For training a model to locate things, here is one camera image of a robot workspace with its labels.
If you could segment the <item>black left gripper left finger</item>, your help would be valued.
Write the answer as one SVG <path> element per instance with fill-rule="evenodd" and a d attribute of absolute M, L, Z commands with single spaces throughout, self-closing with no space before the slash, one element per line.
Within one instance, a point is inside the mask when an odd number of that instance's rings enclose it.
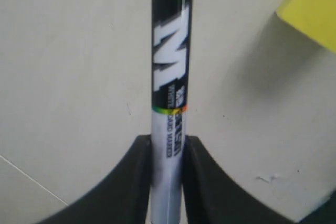
<path fill-rule="evenodd" d="M 139 135 L 91 191 L 42 223 L 145 223 L 152 179 L 149 135 Z"/>

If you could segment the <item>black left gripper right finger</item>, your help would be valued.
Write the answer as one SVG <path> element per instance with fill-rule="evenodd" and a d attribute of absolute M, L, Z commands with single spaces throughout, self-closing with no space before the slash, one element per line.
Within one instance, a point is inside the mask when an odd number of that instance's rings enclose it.
<path fill-rule="evenodd" d="M 187 136 L 182 184 L 188 223 L 292 223 L 235 183 L 196 136 Z"/>

